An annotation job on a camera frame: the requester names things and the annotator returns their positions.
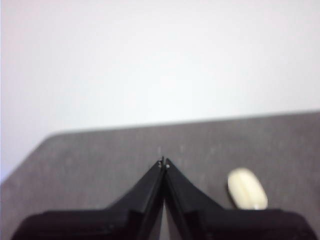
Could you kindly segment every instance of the cream-colored object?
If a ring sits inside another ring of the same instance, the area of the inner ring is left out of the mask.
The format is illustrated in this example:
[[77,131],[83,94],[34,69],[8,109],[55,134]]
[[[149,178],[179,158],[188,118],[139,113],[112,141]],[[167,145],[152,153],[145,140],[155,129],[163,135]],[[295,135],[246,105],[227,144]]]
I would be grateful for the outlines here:
[[268,206],[264,188],[256,175],[247,168],[236,168],[229,173],[228,189],[240,209],[262,210]]

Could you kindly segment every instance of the gray surface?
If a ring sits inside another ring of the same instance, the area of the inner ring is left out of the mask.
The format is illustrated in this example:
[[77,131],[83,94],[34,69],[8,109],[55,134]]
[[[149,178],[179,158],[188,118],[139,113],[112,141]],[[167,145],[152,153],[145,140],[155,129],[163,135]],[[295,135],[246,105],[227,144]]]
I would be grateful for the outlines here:
[[161,155],[226,208],[228,172],[253,170],[271,208],[304,215],[320,236],[320,113],[310,113],[49,137],[1,186],[1,239],[30,214],[107,206]]

